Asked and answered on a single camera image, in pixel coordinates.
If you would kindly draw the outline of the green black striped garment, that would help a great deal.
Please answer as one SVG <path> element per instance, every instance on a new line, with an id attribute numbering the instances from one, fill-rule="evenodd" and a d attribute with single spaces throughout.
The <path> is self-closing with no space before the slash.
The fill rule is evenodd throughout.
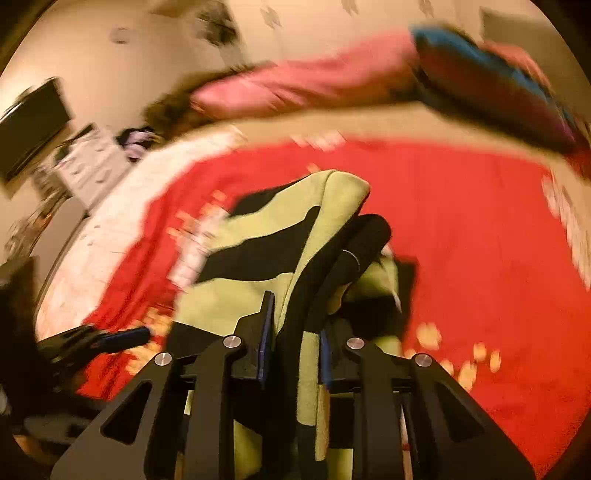
<path id="1" fill-rule="evenodd" d="M 387 354 L 402 351 L 414 268 L 394 258 L 386 220 L 363 213 L 369 194 L 365 180 L 328 170 L 240 198 L 176 301 L 166 347 L 184 357 L 231 335 L 273 294 L 260 332 L 266 397 L 236 396 L 238 479 L 327 477 L 321 333 L 329 320 L 345 320 Z"/>

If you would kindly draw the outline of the dark clothes pile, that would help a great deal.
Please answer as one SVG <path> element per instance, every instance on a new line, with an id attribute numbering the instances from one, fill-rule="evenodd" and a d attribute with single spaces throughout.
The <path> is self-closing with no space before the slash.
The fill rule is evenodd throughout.
<path id="1" fill-rule="evenodd" d="M 157 140 L 158 135 L 150 127 L 124 129 L 116 136 L 131 163 L 140 161 Z"/>

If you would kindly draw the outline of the peach white quilt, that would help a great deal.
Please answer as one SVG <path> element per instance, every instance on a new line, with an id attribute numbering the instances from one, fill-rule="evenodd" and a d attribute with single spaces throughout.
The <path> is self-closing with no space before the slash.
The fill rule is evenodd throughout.
<path id="1" fill-rule="evenodd" d="M 235 126 L 191 133 L 151 150 L 101 201 L 57 267 L 36 313 L 39 340 L 74 328 L 98 306 L 110 278 L 142 231 L 144 210 L 193 164 L 242 146 Z"/>

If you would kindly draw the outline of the red floral blanket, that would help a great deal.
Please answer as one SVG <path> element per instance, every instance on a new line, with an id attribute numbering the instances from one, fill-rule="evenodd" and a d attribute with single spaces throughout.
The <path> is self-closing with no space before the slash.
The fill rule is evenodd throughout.
<path id="1" fill-rule="evenodd" d="M 550 172 L 512 156 L 434 143 L 349 141 L 324 151 L 287 143 L 232 152 L 181 173 L 144 210 L 140 231 L 88 322 L 155 329 L 158 349 L 179 289 L 169 280 L 188 220 L 205 222 L 243 196 L 339 170 L 370 184 L 366 213 L 389 223 L 411 281 L 403 345 L 451 370 L 485 348 L 475 399 L 538 477 L 572 467 L 590 410 L 590 247 Z"/>

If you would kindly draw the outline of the white drawer chest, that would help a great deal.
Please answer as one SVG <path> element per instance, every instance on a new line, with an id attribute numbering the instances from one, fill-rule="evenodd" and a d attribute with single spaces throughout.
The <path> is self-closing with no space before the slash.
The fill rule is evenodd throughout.
<path id="1" fill-rule="evenodd" d="M 87 211 L 93 211 L 131 167 L 111 132 L 93 127 L 71 144 L 53 172 Z"/>

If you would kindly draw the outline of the brown plush blanket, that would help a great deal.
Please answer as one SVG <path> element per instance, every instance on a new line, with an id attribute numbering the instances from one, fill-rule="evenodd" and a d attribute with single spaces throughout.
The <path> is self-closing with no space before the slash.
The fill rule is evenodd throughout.
<path id="1" fill-rule="evenodd" d="M 160 95 L 142 111 L 144 124 L 151 128 L 163 142 L 168 142 L 190 130 L 213 123 L 204 113 L 191 107 L 191 94 L 206 84 L 259 68 L 266 68 L 273 62 L 239 65 L 225 70 L 197 71 L 181 77 L 168 93 Z"/>

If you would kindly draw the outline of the multicoloured striped pillow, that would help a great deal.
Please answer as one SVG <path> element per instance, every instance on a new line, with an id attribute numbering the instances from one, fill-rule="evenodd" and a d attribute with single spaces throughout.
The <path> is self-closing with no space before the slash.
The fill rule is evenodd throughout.
<path id="1" fill-rule="evenodd" d="M 581 177 L 590 178 L 590 122 L 556 97 L 527 52 L 477 43 L 443 24 L 414 27 L 411 34 L 425 102 L 556 151 Z"/>

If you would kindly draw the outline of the pink pillow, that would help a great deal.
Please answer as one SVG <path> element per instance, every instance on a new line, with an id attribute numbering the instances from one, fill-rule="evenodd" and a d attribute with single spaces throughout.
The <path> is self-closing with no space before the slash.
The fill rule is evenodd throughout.
<path id="1" fill-rule="evenodd" d="M 395 31 L 329 57 L 283 61 L 209 82 L 191 93 L 189 104 L 212 120 L 381 104 L 413 89 L 418 66 L 413 35 Z"/>

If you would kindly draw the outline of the grey upholstered headboard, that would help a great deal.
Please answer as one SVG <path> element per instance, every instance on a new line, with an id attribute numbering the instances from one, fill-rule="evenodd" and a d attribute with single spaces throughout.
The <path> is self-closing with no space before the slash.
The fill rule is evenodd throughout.
<path id="1" fill-rule="evenodd" d="M 590 120 L 590 82 L 567 43 L 551 26 L 540 21 L 480 10 L 486 40 L 524 49 L 549 79 L 557 97 Z"/>

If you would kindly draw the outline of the black wall television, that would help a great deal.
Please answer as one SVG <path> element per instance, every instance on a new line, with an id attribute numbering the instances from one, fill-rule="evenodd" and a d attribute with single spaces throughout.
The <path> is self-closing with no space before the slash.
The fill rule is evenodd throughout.
<path id="1" fill-rule="evenodd" d="M 15 101 L 1 117 L 1 182 L 15 178 L 70 120 L 56 77 Z"/>

